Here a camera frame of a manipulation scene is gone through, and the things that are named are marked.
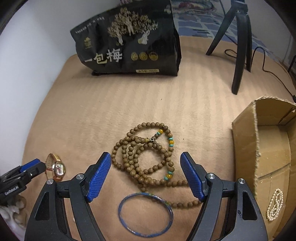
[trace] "pearl necklace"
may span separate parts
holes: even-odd
[[[273,203],[273,200],[275,201],[275,204],[272,207],[271,211],[269,212],[270,207]],[[269,221],[273,221],[278,217],[279,212],[281,211],[281,208],[283,206],[283,202],[284,202],[283,192],[278,188],[274,191],[274,194],[272,195],[272,198],[270,200],[270,203],[266,211],[266,217]]]

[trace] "black tripod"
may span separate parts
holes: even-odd
[[[234,17],[237,19],[237,60],[235,63],[235,71],[232,82],[231,91],[233,94],[237,94],[239,86],[242,80],[242,74],[244,71],[245,59],[247,57],[246,67],[251,72],[251,56],[252,56],[252,32],[251,22],[248,16],[248,6],[244,0],[234,1],[231,0],[231,8],[225,15],[222,24],[209,47],[206,55],[211,55],[223,35],[227,31],[229,25],[233,21]]]

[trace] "white wall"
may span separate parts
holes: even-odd
[[[252,33],[257,36],[275,56],[284,60],[287,65],[296,53],[291,53],[293,38],[276,13],[264,0],[245,0],[249,9]],[[222,0],[225,11],[230,9],[230,0]],[[217,11],[223,14],[220,3],[214,3]]]
[[[0,35],[1,174],[21,164],[38,108],[65,61],[76,53],[70,29],[118,4],[29,0],[9,21]]]

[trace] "wooden bead necklace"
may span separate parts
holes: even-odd
[[[156,127],[159,128],[158,132],[152,136],[151,138],[142,138],[139,136],[133,136],[136,132],[141,130],[145,127]],[[165,133],[169,140],[169,148],[166,150],[162,147],[162,145],[158,144],[156,142],[156,139],[162,134]],[[116,154],[119,147],[122,146],[122,159],[123,163],[120,164],[116,161]],[[158,163],[157,165],[154,165],[151,168],[142,170],[139,165],[139,155],[141,152],[143,152],[145,149],[153,148],[164,155],[164,160]],[[116,142],[116,145],[114,146],[111,154],[112,163],[115,167],[117,167],[121,171],[126,171],[129,173],[135,180],[138,181],[138,187],[141,190],[141,192],[146,192],[148,186],[167,186],[167,187],[176,187],[176,186],[187,186],[188,182],[187,180],[178,180],[178,181],[171,181],[173,177],[173,173],[175,171],[174,163],[172,162],[172,152],[174,151],[174,139],[173,135],[170,132],[168,126],[164,125],[164,123],[159,122],[143,122],[142,124],[137,125],[135,128],[130,129],[130,131],[126,134],[126,137],[124,139],[119,140],[119,142]],[[158,169],[161,169],[162,167],[168,165],[168,173],[164,176],[164,178],[160,180],[152,179],[151,177],[148,177],[149,174],[152,174],[153,172],[157,171]],[[176,208],[187,208],[187,207],[193,207],[198,205],[200,202],[198,199],[193,200],[192,202],[184,202],[184,203],[176,203],[176,202],[167,202],[168,205]]]

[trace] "blue gripper pad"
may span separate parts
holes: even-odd
[[[111,167],[111,155],[107,153],[101,161],[99,168],[89,182],[89,192],[86,199],[91,202],[94,198],[98,197],[106,176]]]
[[[180,156],[181,168],[185,174],[185,177],[188,181],[193,196],[195,196],[202,202],[205,199],[205,194],[203,193],[202,188],[202,181],[200,177],[197,175],[192,163],[190,162],[186,154],[188,153],[183,152]]]

